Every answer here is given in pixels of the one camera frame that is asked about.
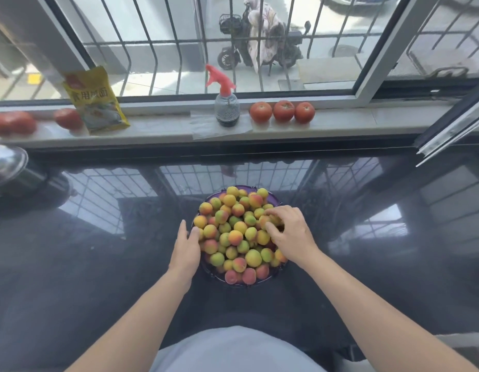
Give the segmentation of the person's right hand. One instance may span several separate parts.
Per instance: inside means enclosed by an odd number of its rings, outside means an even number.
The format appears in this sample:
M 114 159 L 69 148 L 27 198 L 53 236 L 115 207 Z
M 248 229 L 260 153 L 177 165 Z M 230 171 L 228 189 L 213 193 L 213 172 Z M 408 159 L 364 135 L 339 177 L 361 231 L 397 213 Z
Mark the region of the person's right hand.
M 286 233 L 286 247 L 278 249 L 288 260 L 307 271 L 311 261 L 317 257 L 320 250 L 301 210 L 297 207 L 283 205 L 267 209 L 265 215 L 274 216 L 283 222 L 284 232 Z M 267 227 L 277 228 L 273 221 L 268 223 Z

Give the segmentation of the person's left hand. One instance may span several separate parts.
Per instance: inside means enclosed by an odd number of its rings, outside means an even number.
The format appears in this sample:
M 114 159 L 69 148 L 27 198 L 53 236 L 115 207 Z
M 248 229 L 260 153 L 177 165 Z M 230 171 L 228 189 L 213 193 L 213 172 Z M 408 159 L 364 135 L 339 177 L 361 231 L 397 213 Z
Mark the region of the person's left hand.
M 175 274 L 187 289 L 190 288 L 193 276 L 197 272 L 200 263 L 200 256 L 200 248 L 178 248 L 177 234 L 168 271 Z

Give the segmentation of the person's left forearm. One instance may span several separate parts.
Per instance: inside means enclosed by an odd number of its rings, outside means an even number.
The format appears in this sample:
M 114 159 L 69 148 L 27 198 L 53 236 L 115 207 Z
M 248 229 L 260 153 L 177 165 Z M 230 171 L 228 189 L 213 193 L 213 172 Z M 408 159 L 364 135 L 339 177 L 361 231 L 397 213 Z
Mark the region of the person's left forearm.
M 65 372 L 149 372 L 193 275 L 169 267 Z

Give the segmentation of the white paper sheet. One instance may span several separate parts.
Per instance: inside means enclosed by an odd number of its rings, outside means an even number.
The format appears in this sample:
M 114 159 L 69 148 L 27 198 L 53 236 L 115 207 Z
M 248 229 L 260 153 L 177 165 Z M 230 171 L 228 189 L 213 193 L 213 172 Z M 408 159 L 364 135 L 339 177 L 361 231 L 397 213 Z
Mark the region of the white paper sheet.
M 211 112 L 191 112 L 190 117 L 189 128 L 193 140 L 232 137 L 253 132 L 251 118 L 245 112 L 241 113 L 238 120 L 230 126 L 220 124 Z

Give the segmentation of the grey shirt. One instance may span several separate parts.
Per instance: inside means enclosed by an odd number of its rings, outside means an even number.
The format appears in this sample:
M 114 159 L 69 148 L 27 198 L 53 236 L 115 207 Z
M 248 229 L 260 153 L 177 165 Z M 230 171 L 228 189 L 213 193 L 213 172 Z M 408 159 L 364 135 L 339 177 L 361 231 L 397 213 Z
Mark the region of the grey shirt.
M 161 349 L 149 372 L 327 372 L 295 346 L 243 326 L 209 329 Z

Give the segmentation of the spray bottle with red trigger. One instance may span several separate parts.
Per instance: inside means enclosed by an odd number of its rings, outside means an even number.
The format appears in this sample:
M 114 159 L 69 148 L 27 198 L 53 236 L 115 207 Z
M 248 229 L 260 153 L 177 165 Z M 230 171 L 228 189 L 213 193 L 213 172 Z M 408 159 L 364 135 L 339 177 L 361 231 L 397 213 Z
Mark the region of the spray bottle with red trigger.
M 240 105 L 233 90 L 236 85 L 221 70 L 211 64 L 206 64 L 205 68 L 208 72 L 208 81 L 205 87 L 209 87 L 213 83 L 219 85 L 219 92 L 214 101 L 214 114 L 218 123 L 224 127 L 230 128 L 237 124 L 241 115 Z

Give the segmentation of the black cooking pot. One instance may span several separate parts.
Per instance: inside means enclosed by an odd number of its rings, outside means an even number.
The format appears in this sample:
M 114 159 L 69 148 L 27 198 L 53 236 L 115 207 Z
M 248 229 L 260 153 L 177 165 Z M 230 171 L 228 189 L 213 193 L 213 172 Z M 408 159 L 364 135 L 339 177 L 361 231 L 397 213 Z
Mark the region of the black cooking pot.
M 67 199 L 76 194 L 64 174 L 49 174 L 41 169 L 24 168 L 0 182 L 0 199 L 53 200 Z

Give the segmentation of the yellow food packet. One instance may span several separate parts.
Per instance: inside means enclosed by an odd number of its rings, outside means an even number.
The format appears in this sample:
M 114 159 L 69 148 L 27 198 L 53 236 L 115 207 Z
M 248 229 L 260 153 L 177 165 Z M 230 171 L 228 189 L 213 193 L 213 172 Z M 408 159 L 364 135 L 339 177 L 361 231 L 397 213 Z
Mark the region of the yellow food packet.
M 89 134 L 130 127 L 103 66 L 66 73 L 63 87 Z

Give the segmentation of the black electric scooter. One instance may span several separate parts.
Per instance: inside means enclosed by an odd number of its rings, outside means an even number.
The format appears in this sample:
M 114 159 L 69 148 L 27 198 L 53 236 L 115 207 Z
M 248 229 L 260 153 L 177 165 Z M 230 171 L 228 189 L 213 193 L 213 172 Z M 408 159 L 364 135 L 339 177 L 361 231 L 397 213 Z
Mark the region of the black electric scooter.
M 241 16 L 238 14 L 222 14 L 219 19 L 221 33 L 230 35 L 232 38 L 230 46 L 224 47 L 218 55 L 218 64 L 224 70 L 233 70 L 239 63 L 244 63 L 247 67 L 253 68 L 247 44 L 250 40 L 260 41 L 261 37 L 249 37 L 250 24 L 247 19 L 249 7 L 245 7 L 246 9 Z M 285 31 L 279 40 L 278 53 L 274 57 L 273 63 L 262 65 L 269 67 L 269 73 L 271 73 L 274 64 L 278 64 L 284 69 L 289 69 L 298 60 L 304 58 L 299 46 L 310 32 L 311 22 L 307 20 L 303 28 L 297 26 L 288 27 L 283 21 L 282 23 L 284 24 Z

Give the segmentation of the steel pot lid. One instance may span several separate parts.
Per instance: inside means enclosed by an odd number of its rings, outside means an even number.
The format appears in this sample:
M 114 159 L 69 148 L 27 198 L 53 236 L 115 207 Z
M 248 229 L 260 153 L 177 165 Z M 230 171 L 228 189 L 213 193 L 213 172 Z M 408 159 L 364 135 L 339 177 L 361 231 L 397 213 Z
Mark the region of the steel pot lid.
M 0 187 L 17 177 L 27 163 L 28 155 L 24 149 L 0 144 Z

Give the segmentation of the metal window security bars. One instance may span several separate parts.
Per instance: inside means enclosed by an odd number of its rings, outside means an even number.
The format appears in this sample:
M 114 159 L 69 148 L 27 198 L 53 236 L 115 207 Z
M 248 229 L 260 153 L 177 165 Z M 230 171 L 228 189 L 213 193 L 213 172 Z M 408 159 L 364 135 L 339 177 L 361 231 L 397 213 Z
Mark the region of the metal window security bars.
M 405 0 L 54 0 L 116 94 L 349 92 Z

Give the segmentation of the round manhole cover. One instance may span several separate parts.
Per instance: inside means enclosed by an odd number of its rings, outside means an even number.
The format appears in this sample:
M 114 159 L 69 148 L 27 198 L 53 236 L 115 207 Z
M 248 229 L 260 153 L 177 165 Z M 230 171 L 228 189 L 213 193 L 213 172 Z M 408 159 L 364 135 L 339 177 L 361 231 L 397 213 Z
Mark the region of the round manhole cover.
M 331 58 L 356 58 L 360 53 L 361 49 L 359 49 L 359 47 L 348 44 L 334 45 L 329 50 Z

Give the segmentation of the light patterned scooter cover cloth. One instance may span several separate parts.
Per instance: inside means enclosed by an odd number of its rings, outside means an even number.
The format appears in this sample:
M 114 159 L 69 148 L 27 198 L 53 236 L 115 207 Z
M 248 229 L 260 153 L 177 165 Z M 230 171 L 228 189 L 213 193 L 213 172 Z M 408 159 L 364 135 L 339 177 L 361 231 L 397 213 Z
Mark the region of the light patterned scooter cover cloth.
M 247 44 L 253 68 L 255 73 L 258 73 L 262 65 L 273 63 L 285 27 L 270 4 L 261 3 L 261 0 L 243 0 L 243 3 L 249 7 L 247 13 L 250 24 L 249 37 L 261 37 L 260 41 L 250 40 Z

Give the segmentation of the open sliding window sash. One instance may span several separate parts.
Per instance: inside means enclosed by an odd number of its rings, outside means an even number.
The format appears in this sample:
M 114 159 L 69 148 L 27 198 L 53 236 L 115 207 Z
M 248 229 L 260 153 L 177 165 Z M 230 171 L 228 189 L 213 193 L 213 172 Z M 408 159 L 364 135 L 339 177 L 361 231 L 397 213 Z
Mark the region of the open sliding window sash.
M 478 127 L 479 84 L 416 138 L 413 146 L 418 150 L 417 154 L 423 156 L 416 167 L 420 167 Z

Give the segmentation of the white window frame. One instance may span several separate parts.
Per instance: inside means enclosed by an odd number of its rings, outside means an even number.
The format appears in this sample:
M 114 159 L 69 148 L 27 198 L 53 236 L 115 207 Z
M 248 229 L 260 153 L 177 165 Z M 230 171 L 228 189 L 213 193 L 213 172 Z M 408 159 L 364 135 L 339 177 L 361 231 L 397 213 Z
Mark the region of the white window frame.
M 83 25 L 91 42 L 83 43 L 74 25 L 57 2 L 57 0 L 36 0 L 45 10 L 52 22 L 59 24 L 59 31 L 65 34 L 66 44 L 71 45 L 71 56 L 77 64 L 68 64 L 65 59 L 64 67 L 58 64 L 58 71 L 64 74 L 68 71 L 91 69 L 95 61 L 90 56 L 87 46 L 94 45 L 99 50 L 100 57 L 107 63 L 104 47 L 119 46 L 126 56 L 125 77 L 119 92 L 123 103 L 171 103 L 172 105 L 208 107 L 218 95 L 218 87 L 213 87 L 209 93 L 205 87 L 208 81 L 206 64 L 211 63 L 209 44 L 228 42 L 222 38 L 212 38 L 206 34 L 202 0 L 131 0 L 130 6 L 116 9 L 113 3 L 116 0 L 88 0 L 88 5 L 96 8 L 95 2 L 101 7 L 96 9 L 96 16 L 109 21 L 107 30 L 116 35 L 115 41 L 98 40 L 88 24 L 86 15 L 79 9 L 75 0 L 68 0 L 77 18 Z M 403 0 L 397 5 L 380 34 L 366 64 L 360 71 L 352 87 L 348 89 L 323 88 L 316 90 L 293 90 L 293 80 L 287 69 L 282 69 L 286 85 L 285 91 L 267 91 L 267 79 L 263 72 L 254 74 L 256 92 L 239 92 L 236 96 L 242 104 L 249 106 L 257 101 L 273 103 L 287 99 L 292 102 L 309 101 L 326 104 L 323 107 L 356 106 L 369 103 L 379 87 L 385 82 L 404 49 L 411 42 L 413 35 L 421 27 L 426 16 L 438 0 Z M 125 96 L 127 82 L 134 69 L 135 57 L 128 50 L 132 45 L 147 46 L 153 55 L 154 68 L 150 83 L 149 95 L 137 100 L 136 96 Z M 178 57 L 178 72 L 175 84 L 175 95 L 154 95 L 155 81 L 161 63 L 166 63 L 163 56 L 156 51 L 156 47 L 174 47 Z

